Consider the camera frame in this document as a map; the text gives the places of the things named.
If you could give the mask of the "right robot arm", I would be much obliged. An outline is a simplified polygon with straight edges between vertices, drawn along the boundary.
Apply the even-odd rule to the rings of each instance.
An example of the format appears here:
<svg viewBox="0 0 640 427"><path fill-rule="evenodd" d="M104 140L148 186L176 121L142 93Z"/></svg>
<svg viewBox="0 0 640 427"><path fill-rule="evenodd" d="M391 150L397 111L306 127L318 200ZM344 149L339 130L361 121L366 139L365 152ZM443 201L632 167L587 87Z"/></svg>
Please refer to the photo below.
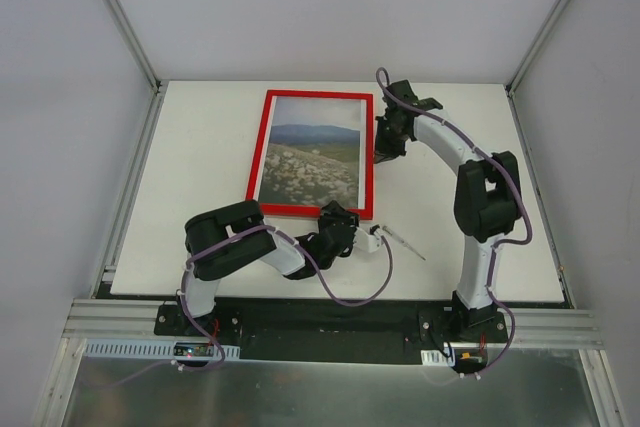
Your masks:
<svg viewBox="0 0 640 427"><path fill-rule="evenodd" d="M391 82L383 68L376 72L376 81L385 110L376 118L374 162L402 157L407 142L420 142L456 175L453 212L464 234L464 254L446 330L456 336L478 334L500 308L494 279L501 247L526 245L533 237L518 160L510 151L485 152L454 124L439 101L418 98L409 81Z"/></svg>

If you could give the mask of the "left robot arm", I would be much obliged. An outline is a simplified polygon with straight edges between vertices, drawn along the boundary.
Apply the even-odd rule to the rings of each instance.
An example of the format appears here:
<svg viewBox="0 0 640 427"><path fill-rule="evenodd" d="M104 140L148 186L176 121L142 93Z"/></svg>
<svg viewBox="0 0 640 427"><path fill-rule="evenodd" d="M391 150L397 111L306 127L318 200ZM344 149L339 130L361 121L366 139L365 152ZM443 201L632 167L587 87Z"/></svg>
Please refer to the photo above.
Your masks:
<svg viewBox="0 0 640 427"><path fill-rule="evenodd" d="M255 261L287 280L304 280L329 269L354 248L359 215L332 201L320 209L317 230L283 235L265 222L255 200L199 214L185 224L188 258L176 297L184 321L213 313L221 281Z"/></svg>

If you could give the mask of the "clear tester screwdriver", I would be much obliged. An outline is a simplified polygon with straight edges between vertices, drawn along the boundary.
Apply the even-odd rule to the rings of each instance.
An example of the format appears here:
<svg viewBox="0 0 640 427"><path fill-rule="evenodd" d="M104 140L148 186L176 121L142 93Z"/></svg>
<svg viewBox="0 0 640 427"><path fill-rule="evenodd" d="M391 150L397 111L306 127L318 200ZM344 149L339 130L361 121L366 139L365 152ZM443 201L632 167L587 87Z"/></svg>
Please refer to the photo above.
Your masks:
<svg viewBox="0 0 640 427"><path fill-rule="evenodd" d="M387 225L381 226L382 230L393 240L395 240L399 245L412 252L415 256L417 256L422 261L426 260L426 257L423 256L416 248L414 248L406 239L401 237L397 232L391 229Z"/></svg>

